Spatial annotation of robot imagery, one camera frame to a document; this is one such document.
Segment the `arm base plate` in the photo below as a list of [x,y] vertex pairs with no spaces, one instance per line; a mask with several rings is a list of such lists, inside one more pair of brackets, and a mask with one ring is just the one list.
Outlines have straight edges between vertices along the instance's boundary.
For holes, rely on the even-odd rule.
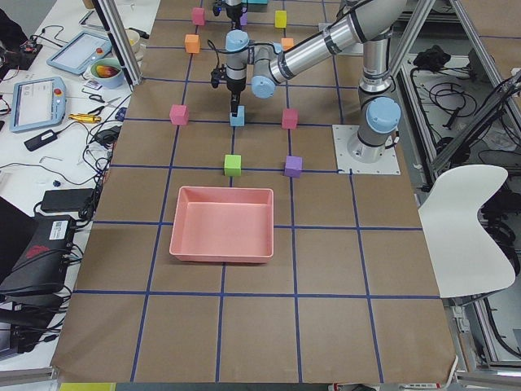
[[339,174],[400,175],[396,144],[389,134],[384,145],[366,146],[358,138],[358,125],[333,125],[335,158]]

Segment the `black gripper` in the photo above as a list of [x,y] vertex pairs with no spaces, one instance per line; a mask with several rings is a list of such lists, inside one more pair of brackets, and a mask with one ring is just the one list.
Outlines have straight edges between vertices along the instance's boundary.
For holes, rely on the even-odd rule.
[[240,96],[241,96],[241,93],[244,91],[244,79],[240,79],[240,80],[229,79],[228,80],[228,90],[231,93],[230,111],[237,112],[239,110],[239,105],[240,105]]

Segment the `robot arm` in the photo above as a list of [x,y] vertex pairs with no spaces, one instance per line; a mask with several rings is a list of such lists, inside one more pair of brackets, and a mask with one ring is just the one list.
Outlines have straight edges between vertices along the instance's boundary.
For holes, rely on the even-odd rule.
[[248,82],[258,99],[269,99],[277,86],[360,44],[363,68],[358,90],[364,106],[369,97],[387,93],[392,84],[392,26],[405,6],[405,1],[346,2],[333,23],[287,50],[275,42],[253,40],[246,31],[235,27],[225,36],[225,48],[214,51],[217,58],[224,55],[225,62],[218,62],[211,71],[212,88],[221,82],[226,84],[230,116],[234,119],[239,116],[241,94]]
[[241,19],[247,13],[248,1],[241,0],[216,0],[212,4],[212,13],[219,16],[223,11],[230,19],[231,29],[241,30],[243,24]]

